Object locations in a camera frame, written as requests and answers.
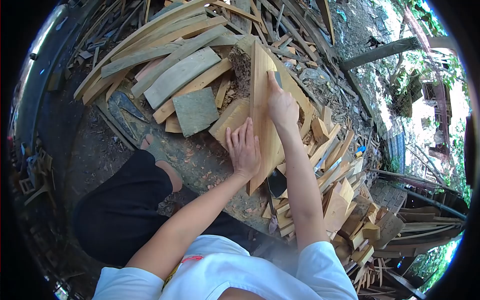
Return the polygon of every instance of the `left hand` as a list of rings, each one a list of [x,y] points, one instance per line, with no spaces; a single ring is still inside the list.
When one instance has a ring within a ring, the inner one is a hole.
[[[250,180],[260,169],[260,142],[253,136],[253,120],[248,117],[234,132],[226,131],[228,152],[233,165],[233,173]]]

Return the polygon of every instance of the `right hand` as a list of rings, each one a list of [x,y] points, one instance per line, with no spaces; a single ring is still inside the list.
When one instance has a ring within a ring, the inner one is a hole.
[[[270,96],[268,98],[268,108],[270,118],[277,130],[279,128],[298,130],[297,122],[299,120],[299,106],[291,93],[285,92],[276,82],[275,73],[268,72],[268,86]]]

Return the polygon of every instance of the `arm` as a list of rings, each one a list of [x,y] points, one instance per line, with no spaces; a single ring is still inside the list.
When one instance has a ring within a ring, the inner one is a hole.
[[[324,224],[322,195],[297,126],[299,107],[290,93],[268,73],[270,117],[282,141],[287,165],[288,202],[295,223],[299,252],[317,241],[330,241]]]
[[[260,146],[258,137],[253,137],[252,119],[247,118],[233,133],[227,128],[226,135],[233,175],[168,219],[126,267],[140,268],[165,280],[191,243],[212,224],[230,198],[258,172]]]

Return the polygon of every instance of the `black tube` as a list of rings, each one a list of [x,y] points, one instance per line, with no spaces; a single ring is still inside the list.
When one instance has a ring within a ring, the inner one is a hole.
[[[417,194],[417,193],[415,193],[415,192],[412,192],[412,191],[409,191],[409,190],[407,190],[407,189],[404,189],[404,188],[401,188],[401,187],[399,187],[399,186],[396,186],[396,185],[394,185],[393,183],[389,183],[388,185],[393,186],[393,187],[396,188],[396,189],[402,190],[402,191],[406,192],[406,193],[407,193],[408,195],[410,195],[410,196],[413,196],[413,197],[416,197],[416,198],[418,198],[418,199],[421,199],[421,200],[425,201],[425,202],[428,203],[428,204],[431,204],[431,205],[436,206],[436,207],[438,207],[438,208],[440,208],[440,209],[446,210],[447,212],[454,214],[455,216],[459,217],[459,218],[462,219],[462,220],[466,220],[466,219],[467,219],[467,216],[466,216],[466,215],[464,215],[464,214],[456,211],[455,209],[453,209],[453,208],[451,208],[451,207],[449,207],[449,206],[443,205],[443,204],[441,204],[440,202],[437,202],[437,201],[435,201],[435,200],[433,200],[433,199],[429,199],[429,198],[427,198],[427,197],[425,197],[425,196],[422,196],[422,195],[419,195],[419,194]]]

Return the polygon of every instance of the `black pants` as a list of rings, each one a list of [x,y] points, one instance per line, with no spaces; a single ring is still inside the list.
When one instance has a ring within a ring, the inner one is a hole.
[[[156,210],[171,193],[170,178],[155,166],[153,155],[136,151],[115,175],[76,206],[72,226],[82,249],[103,263],[125,266],[168,220]],[[224,236],[248,249],[244,227],[221,212],[203,234]]]

